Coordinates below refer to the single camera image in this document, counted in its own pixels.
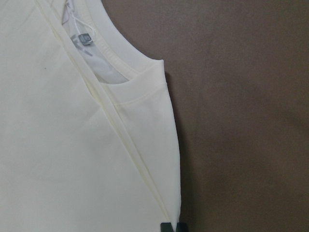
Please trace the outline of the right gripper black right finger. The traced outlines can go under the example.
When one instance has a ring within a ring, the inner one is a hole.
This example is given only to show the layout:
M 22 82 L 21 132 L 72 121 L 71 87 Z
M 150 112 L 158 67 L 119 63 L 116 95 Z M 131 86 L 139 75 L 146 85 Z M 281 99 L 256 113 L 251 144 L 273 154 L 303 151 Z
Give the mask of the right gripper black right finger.
M 188 232 L 187 224 L 183 222 L 178 222 L 176 226 L 176 232 Z

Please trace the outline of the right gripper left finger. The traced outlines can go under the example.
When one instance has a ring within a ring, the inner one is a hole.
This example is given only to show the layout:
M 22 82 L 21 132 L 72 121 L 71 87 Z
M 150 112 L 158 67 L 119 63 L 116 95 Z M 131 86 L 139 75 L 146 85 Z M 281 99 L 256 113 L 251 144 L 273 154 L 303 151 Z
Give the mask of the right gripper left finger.
M 161 232 L 174 232 L 172 224 L 170 222 L 162 222 L 160 224 Z

